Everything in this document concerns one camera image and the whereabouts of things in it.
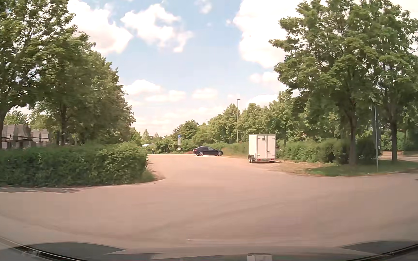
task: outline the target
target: sign post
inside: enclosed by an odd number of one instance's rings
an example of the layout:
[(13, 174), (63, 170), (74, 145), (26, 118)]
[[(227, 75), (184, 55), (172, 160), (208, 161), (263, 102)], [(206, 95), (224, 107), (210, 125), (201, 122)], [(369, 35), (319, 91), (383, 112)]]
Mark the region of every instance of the sign post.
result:
[(177, 137), (177, 150), (178, 151), (181, 150), (180, 145), (182, 145), (182, 135), (178, 134), (178, 137)]
[(379, 112), (378, 107), (374, 105), (372, 107), (373, 115), (372, 115), (372, 127), (374, 131), (374, 137), (375, 137), (375, 156), (376, 156), (376, 166), (377, 166), (377, 172), (379, 171), (379, 151), (380, 151), (380, 141), (381, 141), (381, 132), (380, 132), (380, 120), (379, 120)]

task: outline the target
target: box trailer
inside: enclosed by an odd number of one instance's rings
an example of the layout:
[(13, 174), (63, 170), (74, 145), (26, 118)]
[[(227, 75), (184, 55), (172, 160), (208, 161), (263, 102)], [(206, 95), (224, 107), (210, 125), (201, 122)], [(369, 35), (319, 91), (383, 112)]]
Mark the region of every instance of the box trailer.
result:
[(250, 163), (275, 162), (275, 134), (250, 134), (247, 159)]

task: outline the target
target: dark blue car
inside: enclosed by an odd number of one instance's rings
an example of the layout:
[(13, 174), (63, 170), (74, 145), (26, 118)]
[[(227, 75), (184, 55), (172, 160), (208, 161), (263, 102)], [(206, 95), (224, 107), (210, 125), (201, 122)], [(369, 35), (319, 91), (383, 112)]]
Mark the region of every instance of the dark blue car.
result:
[(193, 150), (193, 154), (196, 154), (196, 156), (222, 156), (224, 154), (223, 151), (213, 149), (209, 146), (200, 146)]

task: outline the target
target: road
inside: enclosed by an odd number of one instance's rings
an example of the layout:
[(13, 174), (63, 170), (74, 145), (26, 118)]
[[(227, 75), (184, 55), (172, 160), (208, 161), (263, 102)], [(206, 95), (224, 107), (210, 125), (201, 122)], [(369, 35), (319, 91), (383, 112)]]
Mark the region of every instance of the road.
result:
[(165, 179), (89, 188), (0, 188), (0, 235), (22, 244), (332, 247), (418, 240), (418, 174), (313, 177), (246, 159), (150, 155)]

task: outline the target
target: street lamp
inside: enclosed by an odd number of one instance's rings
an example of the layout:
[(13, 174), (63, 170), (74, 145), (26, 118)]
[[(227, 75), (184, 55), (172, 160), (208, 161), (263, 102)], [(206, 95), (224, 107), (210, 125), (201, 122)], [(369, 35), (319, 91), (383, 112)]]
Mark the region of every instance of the street lamp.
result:
[(238, 143), (238, 101), (241, 99), (236, 99), (236, 143)]

